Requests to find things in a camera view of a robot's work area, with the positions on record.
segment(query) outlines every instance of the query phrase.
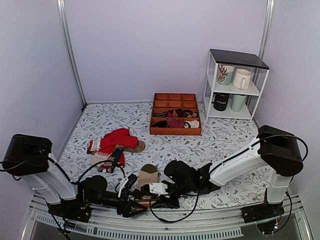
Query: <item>red cloth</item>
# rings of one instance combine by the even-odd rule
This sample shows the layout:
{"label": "red cloth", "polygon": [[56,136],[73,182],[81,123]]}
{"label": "red cloth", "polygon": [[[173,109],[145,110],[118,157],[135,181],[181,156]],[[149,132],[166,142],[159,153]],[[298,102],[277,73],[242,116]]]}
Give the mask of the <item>red cloth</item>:
{"label": "red cloth", "polygon": [[[93,140],[90,141],[89,151],[92,151]],[[138,138],[130,136],[130,131],[125,128],[114,130],[100,140],[99,154],[110,155],[114,152],[116,145],[133,149],[138,145]]]}

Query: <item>orange wooden organizer box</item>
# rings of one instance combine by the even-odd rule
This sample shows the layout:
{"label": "orange wooden organizer box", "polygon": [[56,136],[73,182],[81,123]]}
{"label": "orange wooden organizer box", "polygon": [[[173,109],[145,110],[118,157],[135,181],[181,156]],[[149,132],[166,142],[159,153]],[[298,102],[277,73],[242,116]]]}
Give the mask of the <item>orange wooden organizer box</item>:
{"label": "orange wooden organizer box", "polygon": [[[169,117],[155,117],[154,114],[167,112],[170,110],[182,109],[191,110],[197,113],[195,118],[182,118],[173,117],[184,121],[199,121],[199,128],[170,128],[167,124],[166,127],[152,127],[157,122],[166,120],[168,122]],[[151,135],[201,135],[201,121],[199,118],[198,104],[195,94],[184,93],[155,93],[150,121],[150,134]]]}

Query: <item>white mug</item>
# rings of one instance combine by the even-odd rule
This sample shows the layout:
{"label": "white mug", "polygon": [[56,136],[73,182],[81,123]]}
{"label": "white mug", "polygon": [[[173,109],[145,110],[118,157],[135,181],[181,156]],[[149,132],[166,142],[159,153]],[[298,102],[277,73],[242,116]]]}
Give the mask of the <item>white mug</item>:
{"label": "white mug", "polygon": [[250,86],[251,72],[245,69],[237,69],[232,81],[233,86],[238,89],[248,89]]}

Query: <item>white floor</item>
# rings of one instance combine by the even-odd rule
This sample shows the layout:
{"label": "white floor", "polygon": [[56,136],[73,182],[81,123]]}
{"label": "white floor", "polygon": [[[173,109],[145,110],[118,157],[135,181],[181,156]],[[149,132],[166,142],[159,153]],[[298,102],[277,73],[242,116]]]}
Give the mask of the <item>white floor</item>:
{"label": "white floor", "polygon": [[[90,165],[91,155],[87,154],[90,140],[102,138],[119,128],[130,129],[132,136],[145,142],[141,153],[125,152],[125,172],[139,175],[141,167],[147,163],[157,166],[161,180],[168,179],[163,170],[171,160],[181,160],[189,166],[200,168],[207,163],[217,164],[223,158],[248,144],[258,131],[253,122],[247,120],[209,118],[205,121],[203,105],[199,104],[202,124],[201,136],[161,136],[150,135],[149,126],[151,103],[110,103],[87,106],[69,140],[60,164],[68,175],[76,181]],[[108,190],[123,177],[121,171],[98,173],[96,169],[88,177],[101,174],[108,181]],[[235,178],[220,190],[201,196],[197,209],[210,210],[263,202],[271,169],[262,167]],[[194,206],[195,197],[182,197],[180,209],[189,210]]]}

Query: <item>mug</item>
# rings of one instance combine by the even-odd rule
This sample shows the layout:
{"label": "mug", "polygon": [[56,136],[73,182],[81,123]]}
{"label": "mug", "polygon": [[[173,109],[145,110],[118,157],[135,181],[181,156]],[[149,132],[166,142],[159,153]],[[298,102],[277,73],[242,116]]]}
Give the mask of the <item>mug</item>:
{"label": "mug", "polygon": [[218,111],[224,111],[227,109],[229,100],[229,93],[217,93],[214,98],[213,108]]}
{"label": "mug", "polygon": [[235,75],[232,81],[233,86],[238,89],[248,89],[250,86],[251,72],[245,69],[235,70]]}
{"label": "mug", "polygon": [[247,95],[240,95],[240,94],[235,94],[232,97],[232,102],[231,102],[231,110],[238,113],[240,112],[243,104],[245,103]]}
{"label": "mug", "polygon": [[235,66],[219,64],[218,66],[218,84],[227,86],[231,83],[234,76]]}

